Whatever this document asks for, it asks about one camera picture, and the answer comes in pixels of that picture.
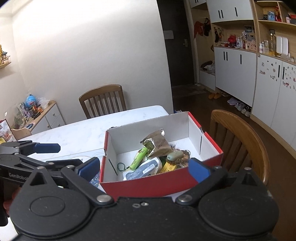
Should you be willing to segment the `wooden white side cabinet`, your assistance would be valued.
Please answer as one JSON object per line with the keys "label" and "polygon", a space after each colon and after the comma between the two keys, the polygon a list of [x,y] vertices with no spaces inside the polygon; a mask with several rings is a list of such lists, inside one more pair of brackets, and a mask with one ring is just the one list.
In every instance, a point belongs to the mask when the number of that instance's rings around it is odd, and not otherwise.
{"label": "wooden white side cabinet", "polygon": [[49,105],[43,112],[36,118],[31,119],[25,124],[24,128],[18,130],[12,129],[12,134],[16,140],[51,130],[60,126],[66,125],[64,118],[54,100],[49,101]]}

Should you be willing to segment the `grey green soap bar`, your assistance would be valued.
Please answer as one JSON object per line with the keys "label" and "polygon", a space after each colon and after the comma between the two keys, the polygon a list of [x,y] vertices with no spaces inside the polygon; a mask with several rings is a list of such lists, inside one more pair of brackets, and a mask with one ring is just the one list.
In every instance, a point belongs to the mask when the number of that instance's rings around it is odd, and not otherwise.
{"label": "grey green soap bar", "polygon": [[168,161],[174,162],[174,161],[176,161],[177,159],[182,158],[183,155],[184,155],[183,151],[181,151],[181,150],[177,150],[177,151],[173,151],[173,152],[169,153],[169,154],[167,155],[166,159],[167,159]]}

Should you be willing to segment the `red white cardboard box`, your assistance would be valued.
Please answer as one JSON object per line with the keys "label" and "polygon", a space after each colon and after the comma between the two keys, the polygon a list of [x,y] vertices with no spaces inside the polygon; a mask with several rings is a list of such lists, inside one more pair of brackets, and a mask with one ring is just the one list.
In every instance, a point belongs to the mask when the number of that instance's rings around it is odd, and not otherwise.
{"label": "red white cardboard box", "polygon": [[[140,143],[150,133],[163,129],[173,151],[184,155],[174,162],[167,156],[159,157],[164,166],[180,164],[182,168],[158,173],[136,180],[123,181],[125,172],[136,153],[144,146]],[[102,158],[100,185],[114,199],[118,197],[160,197],[190,189],[197,181],[190,175],[188,161],[196,158],[213,167],[221,164],[223,151],[190,112],[175,113],[159,118],[110,128],[105,134],[105,156]]]}

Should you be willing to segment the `blue round toy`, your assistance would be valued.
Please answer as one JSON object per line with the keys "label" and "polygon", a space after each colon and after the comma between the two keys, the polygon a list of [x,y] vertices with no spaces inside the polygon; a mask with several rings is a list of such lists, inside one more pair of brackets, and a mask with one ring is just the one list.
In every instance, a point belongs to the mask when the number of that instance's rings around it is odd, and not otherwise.
{"label": "blue round toy", "polygon": [[34,97],[31,94],[25,100],[25,106],[26,106],[27,109],[30,109],[33,106],[36,106],[37,104],[38,103],[37,103],[36,97]]}

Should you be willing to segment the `red white snack bag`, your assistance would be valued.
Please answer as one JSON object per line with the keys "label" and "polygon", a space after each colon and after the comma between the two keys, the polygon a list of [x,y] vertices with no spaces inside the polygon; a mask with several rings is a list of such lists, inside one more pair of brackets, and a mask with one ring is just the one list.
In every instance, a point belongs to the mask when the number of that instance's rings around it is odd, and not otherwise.
{"label": "red white snack bag", "polygon": [[16,138],[13,135],[10,126],[6,120],[1,120],[0,122],[0,137],[1,143],[16,142]]}

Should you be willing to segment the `green stick package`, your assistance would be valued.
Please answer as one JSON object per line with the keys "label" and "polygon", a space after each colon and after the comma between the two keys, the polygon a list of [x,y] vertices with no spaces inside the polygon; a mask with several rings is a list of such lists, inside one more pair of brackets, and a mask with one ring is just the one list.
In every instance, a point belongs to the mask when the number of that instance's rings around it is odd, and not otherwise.
{"label": "green stick package", "polygon": [[146,157],[148,149],[146,147],[141,148],[135,155],[133,162],[130,164],[129,169],[134,171]]}

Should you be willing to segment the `white pouch package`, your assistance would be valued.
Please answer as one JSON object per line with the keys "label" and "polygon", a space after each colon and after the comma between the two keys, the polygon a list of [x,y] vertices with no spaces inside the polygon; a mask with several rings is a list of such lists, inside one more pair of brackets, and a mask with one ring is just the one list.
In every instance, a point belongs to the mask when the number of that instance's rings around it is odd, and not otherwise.
{"label": "white pouch package", "polygon": [[136,180],[147,176],[153,176],[160,173],[163,165],[158,157],[146,160],[134,171],[125,172],[123,175],[123,181]]}

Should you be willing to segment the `gold foil snack bag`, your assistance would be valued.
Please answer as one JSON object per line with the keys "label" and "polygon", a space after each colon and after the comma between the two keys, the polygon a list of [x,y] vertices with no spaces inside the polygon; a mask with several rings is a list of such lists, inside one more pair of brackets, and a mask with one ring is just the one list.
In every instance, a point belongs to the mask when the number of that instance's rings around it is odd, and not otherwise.
{"label": "gold foil snack bag", "polygon": [[147,148],[146,157],[148,159],[167,156],[173,152],[172,147],[165,138],[163,129],[150,133],[140,143]]}

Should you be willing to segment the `yellow rectangular block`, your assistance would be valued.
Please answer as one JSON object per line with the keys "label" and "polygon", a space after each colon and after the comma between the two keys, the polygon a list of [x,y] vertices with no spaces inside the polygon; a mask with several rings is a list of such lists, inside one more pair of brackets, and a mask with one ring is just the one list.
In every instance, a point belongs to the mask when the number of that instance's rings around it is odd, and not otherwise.
{"label": "yellow rectangular block", "polygon": [[182,168],[182,166],[180,164],[172,165],[172,164],[169,164],[168,162],[166,162],[165,165],[162,167],[160,174],[175,171],[180,168]]}

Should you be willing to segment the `brown wooden chair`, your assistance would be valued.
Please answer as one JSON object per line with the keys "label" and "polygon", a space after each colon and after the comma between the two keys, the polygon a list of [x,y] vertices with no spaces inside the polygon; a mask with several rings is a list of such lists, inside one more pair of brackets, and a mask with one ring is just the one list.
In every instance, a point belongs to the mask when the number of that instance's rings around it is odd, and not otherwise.
{"label": "brown wooden chair", "polygon": [[118,84],[89,90],[79,97],[79,102],[87,119],[127,110],[122,86]]}

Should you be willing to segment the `white wooden wall cabinet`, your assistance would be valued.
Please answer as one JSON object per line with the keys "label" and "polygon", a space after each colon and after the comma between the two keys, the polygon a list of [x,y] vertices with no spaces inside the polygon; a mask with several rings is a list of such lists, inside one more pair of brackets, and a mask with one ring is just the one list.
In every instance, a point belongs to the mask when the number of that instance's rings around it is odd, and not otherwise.
{"label": "white wooden wall cabinet", "polygon": [[197,80],[295,154],[295,9],[286,1],[185,1]]}

